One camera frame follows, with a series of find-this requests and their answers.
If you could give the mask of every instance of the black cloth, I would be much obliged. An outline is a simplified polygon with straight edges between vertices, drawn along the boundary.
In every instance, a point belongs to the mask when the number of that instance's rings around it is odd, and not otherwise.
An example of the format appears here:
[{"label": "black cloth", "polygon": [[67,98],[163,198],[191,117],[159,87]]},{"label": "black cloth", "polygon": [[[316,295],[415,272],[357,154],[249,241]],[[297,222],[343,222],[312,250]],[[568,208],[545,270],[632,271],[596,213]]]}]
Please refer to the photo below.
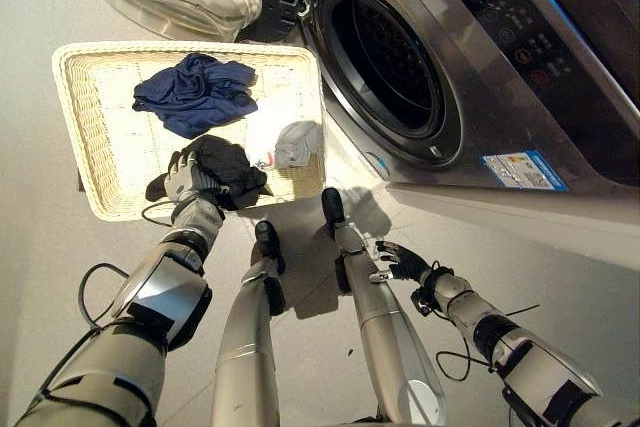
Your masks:
[{"label": "black cloth", "polygon": [[[188,155],[190,152],[196,153],[196,162],[205,173],[218,183],[229,186],[228,194],[212,193],[220,207],[237,210],[256,204],[260,190],[267,183],[267,175],[249,165],[241,146],[220,137],[203,135],[181,152],[174,152],[169,166],[177,162],[181,155]],[[167,196],[164,188],[166,176],[167,174],[162,174],[149,183],[145,194],[147,200],[155,202]]]},{"label": "black cloth", "polygon": [[195,139],[210,127],[258,109],[248,93],[254,73],[239,62],[189,54],[175,67],[138,84],[133,110],[154,112],[166,129]]}]

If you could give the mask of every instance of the robotic arm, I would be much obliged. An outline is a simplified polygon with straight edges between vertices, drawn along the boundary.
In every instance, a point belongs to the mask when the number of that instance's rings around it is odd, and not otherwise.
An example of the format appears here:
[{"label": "robotic arm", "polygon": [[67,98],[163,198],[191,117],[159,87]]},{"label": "robotic arm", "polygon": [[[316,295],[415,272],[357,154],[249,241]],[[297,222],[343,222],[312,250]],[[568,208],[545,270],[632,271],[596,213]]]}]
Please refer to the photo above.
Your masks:
[{"label": "robotic arm", "polygon": [[413,279],[420,287],[411,300],[426,316],[442,312],[476,347],[504,382],[502,395],[527,426],[627,427],[607,403],[595,381],[574,361],[521,328],[474,292],[469,282],[446,267],[432,269],[418,255],[392,242],[377,242],[390,255],[390,270],[372,274],[372,282]]},{"label": "robotic arm", "polygon": [[202,266],[224,220],[214,194],[228,190],[194,153],[172,165],[165,187],[177,204],[171,231],[122,286],[113,321],[72,348],[18,426],[155,426],[166,354],[191,339],[211,302]]}]

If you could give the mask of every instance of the laundry basket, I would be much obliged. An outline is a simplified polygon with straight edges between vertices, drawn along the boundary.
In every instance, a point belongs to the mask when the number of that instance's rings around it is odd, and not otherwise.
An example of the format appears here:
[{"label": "laundry basket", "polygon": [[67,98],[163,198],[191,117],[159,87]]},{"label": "laundry basket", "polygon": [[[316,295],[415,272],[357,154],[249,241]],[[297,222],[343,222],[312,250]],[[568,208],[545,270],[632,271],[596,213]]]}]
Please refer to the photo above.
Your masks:
[{"label": "laundry basket", "polygon": [[[314,121],[322,129],[320,74],[306,49],[167,41],[61,47],[53,55],[53,73],[80,177],[100,219],[139,219],[142,209],[151,205],[144,197],[147,184],[166,172],[174,151],[191,142],[166,130],[155,114],[131,108],[134,86],[190,52],[254,68],[256,82],[250,88],[258,108],[269,102],[295,109],[298,120]],[[247,120],[240,119],[208,133],[244,146],[246,130]],[[267,177],[273,195],[261,195],[258,206],[318,194],[325,180],[323,143],[305,167],[271,170]],[[171,210],[171,205],[159,206],[148,215],[166,216]]]}]

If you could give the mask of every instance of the clothing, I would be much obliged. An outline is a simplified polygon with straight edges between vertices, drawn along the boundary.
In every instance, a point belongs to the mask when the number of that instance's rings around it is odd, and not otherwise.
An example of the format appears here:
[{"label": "clothing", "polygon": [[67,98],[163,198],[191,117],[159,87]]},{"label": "clothing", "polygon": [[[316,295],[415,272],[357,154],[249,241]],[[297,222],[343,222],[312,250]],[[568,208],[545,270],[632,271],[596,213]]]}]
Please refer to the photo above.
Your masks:
[{"label": "clothing", "polygon": [[[249,165],[241,146],[231,144],[220,137],[203,135],[181,152],[174,152],[169,165],[177,162],[181,155],[188,155],[190,152],[196,153],[196,162],[205,173],[219,184],[229,186],[228,194],[211,192],[220,207],[237,210],[256,204],[262,187],[267,183],[267,175]],[[145,194],[147,200],[155,202],[167,196],[164,187],[166,175],[162,174],[149,183]]]},{"label": "clothing", "polygon": [[303,167],[318,152],[319,126],[300,120],[300,113],[281,99],[260,99],[248,118],[245,149],[249,163],[260,170]]},{"label": "clothing", "polygon": [[258,109],[248,85],[255,71],[238,62],[189,54],[134,89],[133,110],[154,112],[166,129],[194,139]]},{"label": "clothing", "polygon": [[275,168],[304,167],[311,154],[318,152],[319,143],[320,131],[315,122],[306,120],[287,125],[276,142]]}]

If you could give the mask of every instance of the black glove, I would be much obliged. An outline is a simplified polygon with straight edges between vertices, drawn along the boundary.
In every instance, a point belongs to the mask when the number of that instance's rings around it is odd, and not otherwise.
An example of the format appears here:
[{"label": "black glove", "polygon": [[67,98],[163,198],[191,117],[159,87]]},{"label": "black glove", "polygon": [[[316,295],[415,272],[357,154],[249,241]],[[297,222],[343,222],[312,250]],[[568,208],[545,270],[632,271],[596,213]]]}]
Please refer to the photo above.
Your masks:
[{"label": "black glove", "polygon": [[426,271],[431,270],[422,257],[418,254],[405,249],[401,245],[393,242],[378,240],[376,242],[378,252],[387,252],[391,255],[382,255],[380,260],[385,262],[393,262],[389,265],[389,270],[397,279],[413,279],[420,282],[420,277]]}]

